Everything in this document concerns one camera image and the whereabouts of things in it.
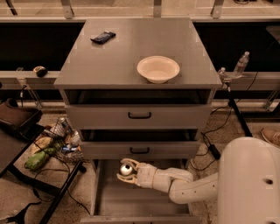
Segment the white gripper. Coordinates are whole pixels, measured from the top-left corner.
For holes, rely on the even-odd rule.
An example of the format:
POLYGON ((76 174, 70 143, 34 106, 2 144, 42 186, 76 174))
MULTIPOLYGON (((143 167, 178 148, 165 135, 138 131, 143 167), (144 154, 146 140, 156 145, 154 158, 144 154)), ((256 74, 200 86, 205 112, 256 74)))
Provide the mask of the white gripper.
POLYGON ((136 174, 131 174, 129 176, 123 176, 117 173, 116 176, 119 180, 129 184, 137 184, 142 188, 152 188, 154 175, 158 169, 157 167, 146 163, 140 164, 139 162, 131 158, 124 158, 121 160, 121 163, 122 165, 130 165, 133 170, 137 172, 136 174))

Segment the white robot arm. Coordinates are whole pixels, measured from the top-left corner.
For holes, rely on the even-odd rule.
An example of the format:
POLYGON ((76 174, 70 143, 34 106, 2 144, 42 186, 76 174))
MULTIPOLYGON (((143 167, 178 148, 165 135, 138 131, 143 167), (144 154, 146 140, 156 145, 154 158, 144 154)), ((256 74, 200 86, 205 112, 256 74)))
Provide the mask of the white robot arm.
POLYGON ((116 176, 167 193, 176 204, 216 198, 218 224, 280 224, 280 149, 258 138, 231 141, 219 170, 199 180, 187 170, 162 170, 130 158, 121 160, 116 176))

